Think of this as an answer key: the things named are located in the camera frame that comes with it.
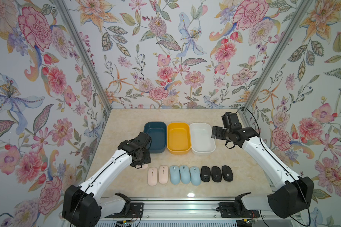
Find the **pink mouse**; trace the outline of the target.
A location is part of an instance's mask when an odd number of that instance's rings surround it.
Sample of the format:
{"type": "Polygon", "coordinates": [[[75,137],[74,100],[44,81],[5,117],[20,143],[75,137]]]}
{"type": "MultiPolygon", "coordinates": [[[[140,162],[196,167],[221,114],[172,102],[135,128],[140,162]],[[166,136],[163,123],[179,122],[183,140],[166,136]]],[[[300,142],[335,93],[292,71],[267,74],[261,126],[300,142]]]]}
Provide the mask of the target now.
{"type": "Polygon", "coordinates": [[[167,184],[169,179],[169,167],[167,165],[162,165],[158,170],[158,180],[160,184],[167,184]]]}
{"type": "Polygon", "coordinates": [[[147,182],[149,186],[156,186],[158,183],[158,169],[156,167],[150,167],[148,169],[147,182]]]}
{"type": "Polygon", "coordinates": [[[143,164],[143,165],[139,165],[137,166],[139,169],[147,169],[148,168],[148,164],[143,164]]]}

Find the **light blue mouse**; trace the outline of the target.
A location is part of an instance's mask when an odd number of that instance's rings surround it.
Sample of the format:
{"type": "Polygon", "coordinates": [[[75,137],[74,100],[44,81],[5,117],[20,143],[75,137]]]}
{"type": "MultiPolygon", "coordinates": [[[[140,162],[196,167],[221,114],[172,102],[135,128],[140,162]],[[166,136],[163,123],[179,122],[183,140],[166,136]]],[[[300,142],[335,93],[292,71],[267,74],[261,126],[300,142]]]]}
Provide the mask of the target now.
{"type": "Polygon", "coordinates": [[[181,181],[180,169],[178,166],[171,166],[169,169],[170,181],[172,184],[177,185],[181,181]]]}
{"type": "Polygon", "coordinates": [[[200,169],[196,166],[193,166],[189,169],[190,171],[190,180],[191,183],[194,186],[199,186],[201,184],[201,173],[200,173],[200,169]]]}
{"type": "Polygon", "coordinates": [[[189,167],[186,165],[182,165],[179,167],[181,181],[183,184],[189,184],[191,182],[189,167]]]}

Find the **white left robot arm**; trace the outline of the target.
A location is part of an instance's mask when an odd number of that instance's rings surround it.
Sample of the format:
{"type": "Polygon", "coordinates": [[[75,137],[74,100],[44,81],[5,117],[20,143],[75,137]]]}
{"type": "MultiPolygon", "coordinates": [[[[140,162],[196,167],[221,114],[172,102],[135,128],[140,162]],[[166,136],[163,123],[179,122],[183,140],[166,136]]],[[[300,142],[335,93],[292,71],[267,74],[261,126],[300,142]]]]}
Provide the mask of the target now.
{"type": "Polygon", "coordinates": [[[72,227],[94,227],[109,215],[124,217],[130,212],[131,199],[122,193],[103,198],[103,194],[127,167],[141,168],[151,162],[152,139],[140,133],[135,139],[123,141],[110,160],[89,180],[69,186],[64,194],[62,217],[72,227]]]}

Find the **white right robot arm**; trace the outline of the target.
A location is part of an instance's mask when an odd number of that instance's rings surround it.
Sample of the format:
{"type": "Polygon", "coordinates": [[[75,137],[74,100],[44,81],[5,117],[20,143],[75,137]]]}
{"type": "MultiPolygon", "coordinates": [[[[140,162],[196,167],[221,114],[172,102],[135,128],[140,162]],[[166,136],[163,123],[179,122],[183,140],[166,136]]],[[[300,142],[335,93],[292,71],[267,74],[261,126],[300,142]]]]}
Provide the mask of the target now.
{"type": "Polygon", "coordinates": [[[235,206],[238,212],[272,211],[280,218],[288,218],[309,209],[314,190],[313,181],[308,177],[300,177],[284,164],[253,128],[230,130],[213,126],[211,137],[232,142],[246,151],[276,189],[272,194],[244,193],[237,196],[235,206]]]}

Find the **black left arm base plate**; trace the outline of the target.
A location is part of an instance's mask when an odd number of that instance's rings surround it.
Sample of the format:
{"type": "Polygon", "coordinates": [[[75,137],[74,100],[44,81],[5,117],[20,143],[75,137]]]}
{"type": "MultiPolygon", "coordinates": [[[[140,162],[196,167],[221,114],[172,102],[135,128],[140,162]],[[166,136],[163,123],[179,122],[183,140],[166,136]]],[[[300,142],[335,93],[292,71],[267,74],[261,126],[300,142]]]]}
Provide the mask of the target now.
{"type": "Polygon", "coordinates": [[[106,218],[125,218],[125,219],[136,219],[142,218],[144,212],[144,203],[142,202],[131,202],[124,211],[118,214],[111,214],[106,216],[106,218]]]}

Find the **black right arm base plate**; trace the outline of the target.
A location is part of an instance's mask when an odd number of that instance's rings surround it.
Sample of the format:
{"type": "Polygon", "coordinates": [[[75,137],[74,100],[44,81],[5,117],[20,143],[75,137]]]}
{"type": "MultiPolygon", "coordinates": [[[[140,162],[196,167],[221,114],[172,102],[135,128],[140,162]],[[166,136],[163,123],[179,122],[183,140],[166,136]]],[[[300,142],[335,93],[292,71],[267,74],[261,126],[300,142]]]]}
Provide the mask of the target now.
{"type": "Polygon", "coordinates": [[[243,205],[235,202],[221,202],[216,207],[221,218],[241,218],[254,219],[259,218],[260,213],[257,210],[247,210],[243,205]]]}

